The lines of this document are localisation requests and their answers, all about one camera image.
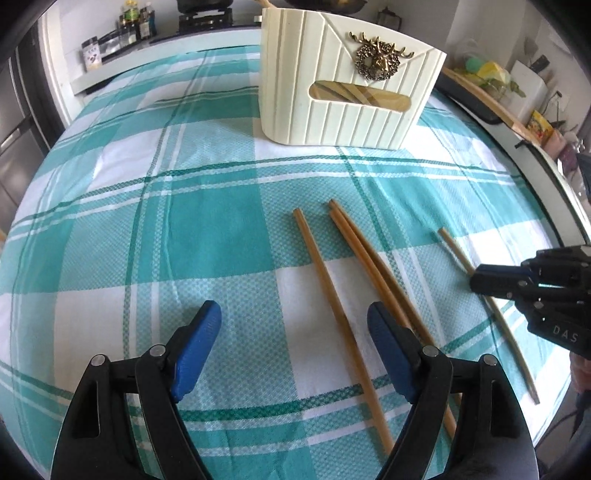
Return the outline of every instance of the white storage box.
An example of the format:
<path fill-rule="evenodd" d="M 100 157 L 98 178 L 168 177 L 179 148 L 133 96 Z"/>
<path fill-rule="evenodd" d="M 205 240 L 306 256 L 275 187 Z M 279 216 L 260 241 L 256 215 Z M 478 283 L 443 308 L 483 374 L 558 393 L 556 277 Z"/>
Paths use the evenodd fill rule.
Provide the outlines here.
<path fill-rule="evenodd" d="M 445 56 L 355 18 L 266 8 L 262 130 L 286 145 L 397 149 L 418 121 Z"/>
<path fill-rule="evenodd" d="M 525 93 L 525 98 L 514 92 L 508 92 L 501 99 L 501 104 L 515 115 L 522 124 L 527 125 L 533 111 L 538 109 L 548 94 L 548 87 L 536 72 L 530 70 L 520 61 L 516 61 L 515 65 L 513 65 L 511 78 L 517 82 L 519 88 Z"/>

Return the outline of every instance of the wooden chopstick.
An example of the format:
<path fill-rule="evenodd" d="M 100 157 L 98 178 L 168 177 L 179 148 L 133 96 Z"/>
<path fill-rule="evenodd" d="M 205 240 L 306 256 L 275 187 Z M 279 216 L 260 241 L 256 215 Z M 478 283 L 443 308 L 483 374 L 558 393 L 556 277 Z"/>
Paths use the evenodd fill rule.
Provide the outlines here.
<path fill-rule="evenodd" d="M 341 207 L 339 202 L 332 199 L 329 202 L 329 206 L 334 208 L 335 210 L 338 210 L 341 213 L 341 215 L 345 218 L 345 220 L 351 227 L 351 230 L 353 230 L 353 233 L 358 238 L 359 242 L 361 243 L 365 251 L 368 253 L 371 261 L 378 269 L 379 274 L 386 282 L 387 287 L 394 295 L 394 298 L 400 304 L 406 318 L 408 318 L 414 330 L 418 333 L 419 337 L 421 337 L 423 339 L 423 342 L 427 345 L 436 345 L 433 335 L 431 335 L 431 332 L 429 332 L 429 330 L 425 327 L 425 324 L 421 320 L 421 317 L 418 314 L 417 309 L 414 307 L 413 303 L 407 297 L 402 287 L 398 284 L 396 278 L 394 278 L 392 271 L 386 266 L 386 263 L 384 263 L 384 261 L 382 260 L 382 257 L 378 255 L 378 253 L 374 250 L 369 241 L 365 238 L 361 230 L 359 230 L 359 227 L 357 227 L 354 221 L 351 220 L 351 217 L 347 214 L 345 209 Z"/>
<path fill-rule="evenodd" d="M 462 264 L 464 270 L 466 270 L 466 273 L 468 273 L 468 276 L 471 277 L 474 275 L 475 269 L 472 265 L 472 262 L 470 262 L 466 254 L 462 251 L 461 247 L 457 244 L 449 232 L 444 228 L 440 228 L 437 233 L 439 233 L 449 249 L 454 253 L 458 261 Z M 527 366 L 527 362 L 525 361 L 523 353 L 519 348 L 519 344 L 517 344 L 517 340 L 515 340 L 515 336 L 513 335 L 511 328 L 509 328 L 509 325 L 507 324 L 505 317 L 503 316 L 503 313 L 497 306 L 496 302 L 491 297 L 484 296 L 484 299 L 495 316 L 496 324 L 498 325 L 499 330 L 505 336 L 507 343 L 513 350 L 515 360 L 517 365 L 519 365 L 519 369 L 521 370 L 521 373 L 525 379 L 527 390 L 529 391 L 531 398 L 534 400 L 534 403 L 538 405 L 540 403 L 540 396 L 538 395 L 538 391 L 535 387 L 534 377 L 531 375 L 530 369 Z"/>
<path fill-rule="evenodd" d="M 397 302 L 392 291 L 388 287 L 384 277 L 382 276 L 382 274 L 380 272 L 380 269 L 378 268 L 378 265 L 376 265 L 376 263 L 374 263 L 372 260 L 372 257 L 379 258 L 379 255 L 371 247 L 370 243 L 365 239 L 365 237 L 363 237 L 367 246 L 369 247 L 369 251 L 372 252 L 372 255 L 370 255 L 369 251 L 364 247 L 360 237 L 357 236 L 357 234 L 355 233 L 355 231 L 358 231 L 359 234 L 361 235 L 361 232 L 359 231 L 357 226 L 353 223 L 353 221 L 350 218 L 349 218 L 349 221 L 347 221 L 347 219 L 345 218 L 344 210 L 342 209 L 342 207 L 340 207 L 339 204 L 334 200 L 332 200 L 331 206 L 333 206 L 333 209 L 329 213 L 330 218 L 332 218 L 333 222 L 335 223 L 335 225 L 339 229 L 340 233 L 345 238 L 345 241 L 349 244 L 349 247 L 351 248 L 351 250 L 353 251 L 353 253 L 357 257 L 357 259 L 359 260 L 359 262 L 363 266 L 363 269 L 365 270 L 368 277 L 372 281 L 372 284 L 374 284 L 374 287 L 378 291 L 378 294 L 379 294 L 380 298 L 382 299 L 382 301 L 384 302 L 384 304 L 386 305 L 386 308 L 392 314 L 392 316 L 394 317 L 394 319 L 396 320 L 397 323 L 399 323 L 403 327 L 406 327 L 406 328 L 412 330 L 412 326 L 408 320 L 408 316 L 407 316 L 406 312 L 403 311 L 402 307 Z M 379 263 L 382 264 L 381 268 L 383 270 L 389 271 L 389 269 L 381 261 L 380 258 L 379 258 Z M 393 281 L 393 283 L 395 283 L 398 286 L 398 283 L 396 282 L 396 279 L 394 278 L 394 276 L 392 276 L 392 281 Z M 416 315 L 417 315 L 417 318 L 416 318 L 417 325 L 422 326 L 426 330 L 426 328 L 424 327 L 423 323 L 420 320 L 420 317 L 418 316 L 418 313 Z M 443 417 L 443 424 L 444 424 L 444 427 L 447 431 L 447 434 L 450 436 L 451 439 L 453 439 L 454 435 L 456 434 L 456 420 L 453 417 L 453 413 L 452 413 L 451 409 L 449 408 L 449 406 L 446 408 L 446 412 Z"/>
<path fill-rule="evenodd" d="M 382 445 L 384 446 L 384 451 L 386 455 L 389 455 L 394 448 L 394 440 L 392 439 L 390 429 L 388 428 L 384 411 L 382 410 L 382 407 L 379 403 L 378 393 L 375 391 L 374 384 L 371 381 L 371 377 L 369 376 L 369 372 L 363 361 L 363 356 L 359 351 L 357 340 L 355 339 L 355 335 L 353 334 L 349 320 L 347 319 L 345 311 L 343 310 L 343 306 L 341 305 L 339 297 L 337 296 L 335 286 L 330 279 L 328 269 L 322 260 L 316 240 L 314 239 L 312 231 L 308 226 L 308 222 L 306 222 L 304 213 L 300 209 L 296 209 L 294 210 L 294 217 L 298 227 L 300 228 L 301 235 L 304 238 L 304 243 L 306 244 L 308 253 L 310 254 L 312 262 L 316 268 L 316 273 L 320 279 L 320 284 L 322 286 L 322 290 L 324 291 L 324 295 L 329 301 L 330 308 L 333 311 L 341 334 L 345 340 L 345 344 L 347 345 L 347 349 L 349 350 L 349 355 L 353 358 L 355 371 L 357 373 L 357 377 L 359 378 L 359 382 L 361 383 L 361 388 L 363 388 L 365 400 L 368 403 L 369 411 L 371 412 L 371 415 L 374 419 L 374 424 L 378 431 Z"/>
<path fill-rule="evenodd" d="M 361 244 L 359 238 L 355 235 L 354 231 L 349 226 L 349 223 L 343 216 L 340 210 L 331 210 L 330 218 L 332 218 L 333 222 L 339 229 L 340 233 L 345 238 L 345 241 L 349 244 L 351 250 L 363 266 L 363 269 L 367 273 L 369 279 L 371 280 L 372 284 L 374 285 L 375 289 L 378 291 L 380 298 L 386 305 L 386 308 L 389 312 L 394 316 L 397 323 L 402 325 L 405 328 L 410 330 L 413 329 L 410 321 L 408 320 L 407 315 L 404 313 L 401 306 L 398 304 L 394 295 L 388 288 L 384 278 L 380 275 L 380 272 L 376 265 L 372 262 L 371 257 Z"/>

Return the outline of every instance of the refrigerator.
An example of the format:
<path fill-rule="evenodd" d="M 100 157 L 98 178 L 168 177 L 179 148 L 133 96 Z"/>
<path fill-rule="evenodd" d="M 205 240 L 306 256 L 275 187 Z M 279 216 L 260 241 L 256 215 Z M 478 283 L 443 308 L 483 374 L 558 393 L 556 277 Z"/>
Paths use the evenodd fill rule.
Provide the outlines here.
<path fill-rule="evenodd" d="M 0 65 L 0 230 L 4 234 L 64 128 L 47 87 L 36 32 L 35 25 Z"/>

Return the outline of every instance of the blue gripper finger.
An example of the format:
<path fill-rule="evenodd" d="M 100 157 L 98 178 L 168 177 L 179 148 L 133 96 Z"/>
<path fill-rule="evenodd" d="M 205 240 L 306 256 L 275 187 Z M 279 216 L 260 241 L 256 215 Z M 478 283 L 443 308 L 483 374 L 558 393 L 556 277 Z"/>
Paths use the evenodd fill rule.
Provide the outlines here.
<path fill-rule="evenodd" d="M 414 404 L 420 393 L 418 339 L 410 330 L 398 326 L 381 302 L 369 306 L 368 329 L 394 389 Z"/>
<path fill-rule="evenodd" d="M 170 386 L 170 394 L 175 403 L 180 402 L 195 388 L 221 325 L 222 309 L 214 301 L 208 300 L 191 323 L 187 327 L 182 327 L 188 329 L 188 338 L 183 339 L 184 348 L 174 358 L 174 379 Z"/>

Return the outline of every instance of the robotic hand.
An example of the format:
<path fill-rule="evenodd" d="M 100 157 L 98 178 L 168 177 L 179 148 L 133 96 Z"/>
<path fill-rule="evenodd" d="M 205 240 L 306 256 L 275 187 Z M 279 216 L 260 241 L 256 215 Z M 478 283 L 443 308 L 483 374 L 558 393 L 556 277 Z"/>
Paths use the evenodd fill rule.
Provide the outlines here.
<path fill-rule="evenodd" d="M 528 330 L 591 360 L 591 247 L 540 250 L 520 267 L 478 266 L 473 292 L 515 301 Z M 577 385 L 591 387 L 591 362 L 575 360 Z"/>

